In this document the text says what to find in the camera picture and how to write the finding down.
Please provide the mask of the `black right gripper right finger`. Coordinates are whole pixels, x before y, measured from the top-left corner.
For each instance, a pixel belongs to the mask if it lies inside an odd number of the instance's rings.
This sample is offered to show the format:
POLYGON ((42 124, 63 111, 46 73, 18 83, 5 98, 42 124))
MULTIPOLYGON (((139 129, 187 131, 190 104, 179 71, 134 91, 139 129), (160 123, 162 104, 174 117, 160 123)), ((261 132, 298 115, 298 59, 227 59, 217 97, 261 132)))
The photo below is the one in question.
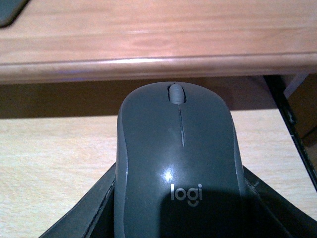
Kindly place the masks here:
POLYGON ((317 222, 244 167, 249 238, 315 238, 317 222))

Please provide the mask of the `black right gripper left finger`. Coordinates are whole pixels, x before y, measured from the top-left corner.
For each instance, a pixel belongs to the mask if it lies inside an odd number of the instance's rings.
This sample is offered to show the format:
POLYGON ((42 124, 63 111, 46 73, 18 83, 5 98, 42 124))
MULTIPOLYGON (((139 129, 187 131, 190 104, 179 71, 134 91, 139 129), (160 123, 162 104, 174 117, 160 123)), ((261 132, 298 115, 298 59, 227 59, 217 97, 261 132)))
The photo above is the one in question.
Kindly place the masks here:
POLYGON ((42 238, 113 238, 115 165, 42 238))

